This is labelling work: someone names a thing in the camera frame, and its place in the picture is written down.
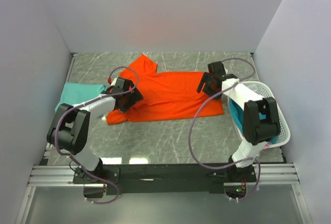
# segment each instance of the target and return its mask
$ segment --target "marble surface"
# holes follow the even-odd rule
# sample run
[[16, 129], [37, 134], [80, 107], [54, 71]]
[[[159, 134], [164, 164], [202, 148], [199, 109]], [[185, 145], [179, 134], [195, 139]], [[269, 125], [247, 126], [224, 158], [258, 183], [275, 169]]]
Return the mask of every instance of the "marble surface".
[[[158, 63], [162, 71], [206, 71], [207, 64], [230, 57], [253, 62], [250, 53], [223, 52], [145, 52]], [[106, 83], [110, 71], [120, 65], [128, 66], [141, 55], [132, 53], [78, 53], [69, 82]], [[228, 73], [239, 78], [251, 73], [249, 65], [241, 61], [224, 63]], [[255, 75], [250, 81], [258, 80]], [[240, 139], [232, 122], [225, 97], [222, 98], [224, 115], [199, 118], [192, 134], [192, 146], [202, 162], [227, 162], [237, 150]], [[191, 119], [159, 122], [107, 125], [104, 117], [91, 122], [88, 145], [104, 163], [191, 163], [188, 150], [188, 129]], [[283, 162], [280, 148], [261, 151], [261, 162]], [[70, 160], [61, 157], [53, 148], [48, 165], [67, 165]]]

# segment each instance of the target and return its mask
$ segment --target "blue fabric in basket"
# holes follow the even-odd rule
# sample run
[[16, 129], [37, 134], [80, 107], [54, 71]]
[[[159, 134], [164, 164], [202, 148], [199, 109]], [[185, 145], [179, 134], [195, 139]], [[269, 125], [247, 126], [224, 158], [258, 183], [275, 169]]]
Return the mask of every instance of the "blue fabric in basket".
[[62, 103], [74, 105], [88, 101], [97, 97], [106, 89], [107, 87], [103, 84], [65, 83], [60, 102], [57, 104], [55, 111]]
[[[230, 114], [234, 123], [237, 125], [239, 130], [243, 133], [243, 121], [244, 121], [244, 111], [236, 104], [232, 99], [230, 99]], [[260, 120], [265, 119], [265, 114], [260, 114]], [[276, 144], [278, 136], [274, 137], [272, 140], [269, 141], [269, 144]]]

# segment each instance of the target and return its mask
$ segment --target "black mounting bar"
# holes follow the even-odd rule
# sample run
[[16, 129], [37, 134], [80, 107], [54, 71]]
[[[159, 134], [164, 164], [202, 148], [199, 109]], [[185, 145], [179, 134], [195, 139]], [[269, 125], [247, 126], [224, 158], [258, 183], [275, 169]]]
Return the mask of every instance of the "black mounting bar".
[[[226, 163], [209, 163], [209, 166], [224, 166]], [[256, 182], [252, 165], [240, 169], [232, 166], [225, 170], [211, 170], [196, 163], [167, 165], [103, 165], [105, 177], [118, 185], [121, 193], [197, 192], [224, 193], [223, 183]], [[91, 181], [77, 168], [74, 184], [101, 183]], [[106, 195], [115, 195], [116, 190], [107, 186]]]

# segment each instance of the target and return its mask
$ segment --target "metal frame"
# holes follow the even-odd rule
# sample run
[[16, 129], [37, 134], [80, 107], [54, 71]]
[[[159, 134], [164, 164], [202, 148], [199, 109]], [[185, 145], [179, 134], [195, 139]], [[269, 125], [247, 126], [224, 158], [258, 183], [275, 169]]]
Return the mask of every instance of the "metal frame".
[[43, 159], [49, 159], [52, 151], [52, 145], [50, 143], [47, 143], [45, 152], [43, 154]]
[[21, 208], [17, 215], [15, 224], [25, 224], [26, 223], [27, 215], [29, 214], [30, 206], [31, 206], [35, 191], [36, 191], [36, 187], [27, 187], [26, 188], [26, 191], [25, 191], [25, 194], [23, 197], [23, 201], [21, 204]]
[[[28, 187], [103, 187], [103, 184], [73, 184], [74, 172], [69, 166], [34, 166], [27, 183]], [[261, 185], [299, 184], [299, 179], [292, 163], [261, 164]], [[240, 185], [224, 183], [225, 186]]]
[[300, 184], [292, 184], [292, 189], [294, 192], [296, 204], [298, 205], [298, 209], [301, 215], [301, 219], [303, 224], [312, 224], [312, 219], [309, 213], [309, 209], [307, 206], [306, 199], [301, 189]]

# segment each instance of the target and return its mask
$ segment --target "white wall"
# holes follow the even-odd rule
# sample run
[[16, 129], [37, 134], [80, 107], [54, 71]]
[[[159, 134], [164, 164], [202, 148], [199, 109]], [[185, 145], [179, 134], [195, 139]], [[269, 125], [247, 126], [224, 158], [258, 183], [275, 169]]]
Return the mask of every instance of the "white wall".
[[39, 163], [70, 53], [41, 0], [0, 0], [0, 223]]
[[330, 223], [331, 0], [283, 0], [254, 59], [291, 129], [285, 146], [314, 223]]
[[281, 0], [43, 0], [72, 52], [254, 52]]

